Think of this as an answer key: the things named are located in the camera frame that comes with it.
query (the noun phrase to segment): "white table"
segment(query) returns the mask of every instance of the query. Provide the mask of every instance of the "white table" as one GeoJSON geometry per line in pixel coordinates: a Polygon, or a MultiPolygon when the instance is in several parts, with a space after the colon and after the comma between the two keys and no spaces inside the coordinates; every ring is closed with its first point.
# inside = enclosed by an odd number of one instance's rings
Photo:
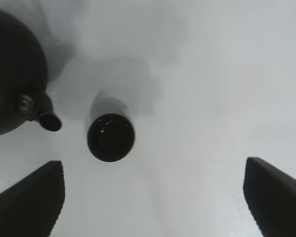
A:
{"type": "Polygon", "coordinates": [[[260,237],[244,200],[248,156],[296,178],[296,0],[1,0],[44,48],[57,133],[0,137],[0,192],[61,160],[53,237],[260,237]],[[114,97],[133,151],[86,144],[92,104],[114,97]]]}

